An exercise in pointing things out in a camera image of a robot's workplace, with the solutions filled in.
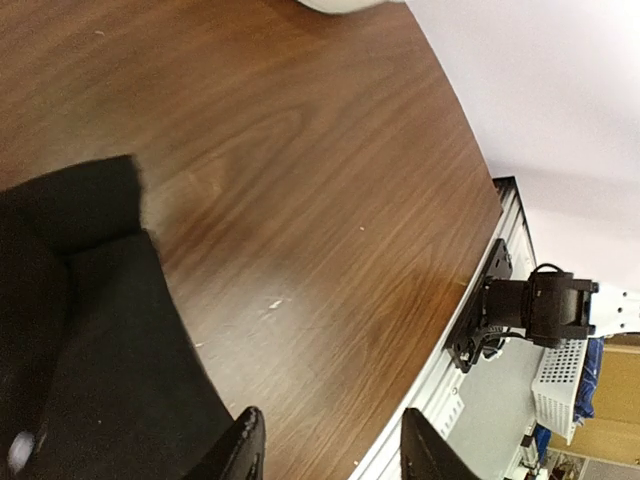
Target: cable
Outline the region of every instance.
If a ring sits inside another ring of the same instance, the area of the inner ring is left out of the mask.
[[[480,345],[478,345],[478,348],[476,349],[476,351],[482,352],[482,350],[486,347],[487,343],[489,343],[492,340],[500,340],[503,338],[518,338],[520,340],[527,339],[524,335],[521,335],[516,332],[488,333],[484,337],[482,337],[482,340],[480,340]]]
[[[554,265],[553,263],[541,263],[540,265],[538,265],[533,271],[534,272],[539,272],[540,270],[542,270],[543,268],[553,268],[556,272],[560,272],[560,273],[564,273],[564,270],[562,270],[560,267],[558,267],[557,265]]]

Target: white crate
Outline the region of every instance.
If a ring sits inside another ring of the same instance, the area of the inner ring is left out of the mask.
[[[531,390],[536,420],[571,444],[576,425],[573,410],[587,354],[588,341],[568,340],[559,349],[546,349]]]

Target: wooden table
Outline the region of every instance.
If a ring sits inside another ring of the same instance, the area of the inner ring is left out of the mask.
[[[138,154],[176,304],[267,478],[345,478],[440,336],[499,204],[404,5],[7,2],[0,186]]]

